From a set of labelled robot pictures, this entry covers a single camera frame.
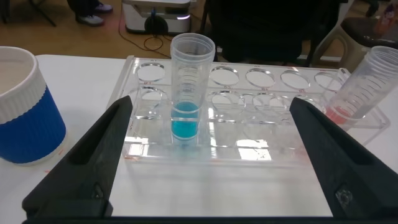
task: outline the person's foot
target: person's foot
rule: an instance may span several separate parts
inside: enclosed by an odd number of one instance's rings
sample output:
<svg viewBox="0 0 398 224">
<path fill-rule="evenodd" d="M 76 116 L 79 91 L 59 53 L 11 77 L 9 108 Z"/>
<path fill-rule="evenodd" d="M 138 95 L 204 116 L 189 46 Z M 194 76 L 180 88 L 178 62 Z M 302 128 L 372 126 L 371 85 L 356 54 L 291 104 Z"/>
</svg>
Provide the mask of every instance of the person's foot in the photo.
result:
<svg viewBox="0 0 398 224">
<path fill-rule="evenodd" d="M 104 20 L 98 16 L 76 16 L 76 21 L 93 27 L 104 24 Z"/>
<path fill-rule="evenodd" d="M 112 12 L 113 7 L 111 5 L 99 3 L 97 7 L 95 7 L 94 11 L 98 13 L 107 13 Z"/>
</svg>

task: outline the white table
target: white table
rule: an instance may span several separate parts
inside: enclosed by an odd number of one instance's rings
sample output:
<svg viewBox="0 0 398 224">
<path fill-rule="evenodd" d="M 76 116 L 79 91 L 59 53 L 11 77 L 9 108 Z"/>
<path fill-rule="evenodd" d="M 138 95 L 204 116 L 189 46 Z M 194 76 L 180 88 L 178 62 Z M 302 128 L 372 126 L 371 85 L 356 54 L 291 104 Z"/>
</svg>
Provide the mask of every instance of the white table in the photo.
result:
<svg viewBox="0 0 398 224">
<path fill-rule="evenodd" d="M 40 55 L 37 56 L 37 59 L 67 126 L 68 145 L 72 146 L 105 111 L 124 60 L 59 55 Z M 379 105 L 391 120 L 391 127 L 367 145 L 371 152 L 396 172 L 398 171 L 398 151 L 396 150 L 398 145 L 396 138 L 398 117 L 394 117 L 394 115 L 398 110 L 397 98 L 398 89 L 394 90 Z M 63 154 L 56 155 L 51 160 L 33 167 L 19 167 L 0 160 L 0 223 L 21 223 L 25 220 L 22 199 L 62 156 Z M 131 212 L 133 209 L 131 202 L 139 200 L 139 198 L 134 198 L 133 196 L 137 195 L 129 191 L 132 184 L 132 180 L 128 178 L 130 171 L 124 159 L 121 159 L 110 198 L 114 206 L 113 214 L 150 214 L 148 208 L 140 207 L 134 207 L 134 212 Z M 213 200 L 215 204 L 217 203 L 216 198 L 210 200 Z M 325 208 L 325 203 L 322 203 L 319 207 L 318 213 L 327 214 L 329 212 L 327 205 Z M 278 206 L 275 205 L 273 209 L 273 213 L 277 212 Z"/>
</svg>

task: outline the chair leg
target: chair leg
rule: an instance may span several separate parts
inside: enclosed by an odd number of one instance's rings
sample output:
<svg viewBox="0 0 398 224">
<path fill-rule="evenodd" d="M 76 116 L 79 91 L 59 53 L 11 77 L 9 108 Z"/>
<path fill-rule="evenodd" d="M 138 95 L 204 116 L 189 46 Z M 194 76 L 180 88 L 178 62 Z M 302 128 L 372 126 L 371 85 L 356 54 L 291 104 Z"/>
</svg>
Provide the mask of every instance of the chair leg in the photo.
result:
<svg viewBox="0 0 398 224">
<path fill-rule="evenodd" d="M 7 23 L 7 18 L 5 15 L 1 15 L 1 19 L 2 19 L 3 23 L 5 23 L 5 24 Z"/>
<path fill-rule="evenodd" d="M 29 4 L 37 11 L 39 12 L 49 23 L 51 23 L 51 25 L 53 25 L 54 27 L 56 27 L 57 25 L 54 23 L 53 20 L 51 20 L 49 18 L 48 15 L 46 15 L 46 13 L 44 13 L 34 2 L 33 0 L 29 0 Z"/>
<path fill-rule="evenodd" d="M 201 15 L 201 23 L 200 23 L 200 30 L 199 30 L 199 34 L 202 34 L 202 35 L 204 35 L 204 33 L 205 33 L 205 26 L 206 26 L 208 10 L 209 10 L 209 0 L 206 0 L 205 6 L 203 7 L 203 14 Z"/>
<path fill-rule="evenodd" d="M 317 49 L 318 45 L 322 41 L 321 36 L 324 33 L 325 28 L 323 26 L 320 26 L 318 29 L 318 32 L 316 32 L 313 37 L 311 38 L 311 47 L 310 47 L 310 52 L 308 53 L 307 59 L 305 60 L 304 66 L 309 67 L 312 60 L 313 56 L 315 54 L 315 50 Z"/>
</svg>

